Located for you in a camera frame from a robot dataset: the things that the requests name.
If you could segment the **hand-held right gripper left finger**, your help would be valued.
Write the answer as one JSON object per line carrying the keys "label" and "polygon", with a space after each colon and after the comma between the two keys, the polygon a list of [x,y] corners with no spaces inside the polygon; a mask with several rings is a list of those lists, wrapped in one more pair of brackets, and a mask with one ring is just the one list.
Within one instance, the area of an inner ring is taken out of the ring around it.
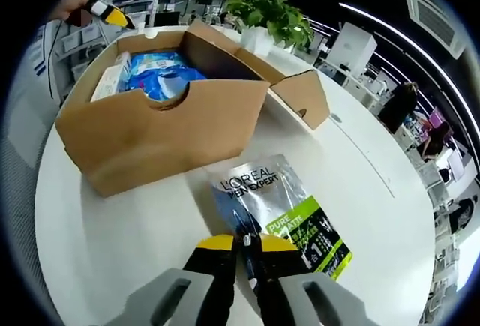
{"label": "hand-held right gripper left finger", "polygon": [[234,301],[236,241],[201,240],[183,268],[169,268],[130,294],[108,325],[225,325]]}

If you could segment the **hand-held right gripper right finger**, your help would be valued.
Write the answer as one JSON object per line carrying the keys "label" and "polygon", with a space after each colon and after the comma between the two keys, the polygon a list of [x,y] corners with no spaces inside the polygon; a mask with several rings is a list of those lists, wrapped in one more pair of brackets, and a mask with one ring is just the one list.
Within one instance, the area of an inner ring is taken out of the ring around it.
{"label": "hand-held right gripper right finger", "polygon": [[308,270],[290,241],[259,236],[257,302],[265,325],[369,325],[365,304],[330,276]]}

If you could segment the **person's left hand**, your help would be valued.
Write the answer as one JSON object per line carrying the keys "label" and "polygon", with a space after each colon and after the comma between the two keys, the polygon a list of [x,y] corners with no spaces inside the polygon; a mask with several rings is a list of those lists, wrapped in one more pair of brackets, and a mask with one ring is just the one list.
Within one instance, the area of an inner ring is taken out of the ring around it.
{"label": "person's left hand", "polygon": [[89,0],[61,0],[49,15],[49,20],[66,21],[70,15],[83,8]]}

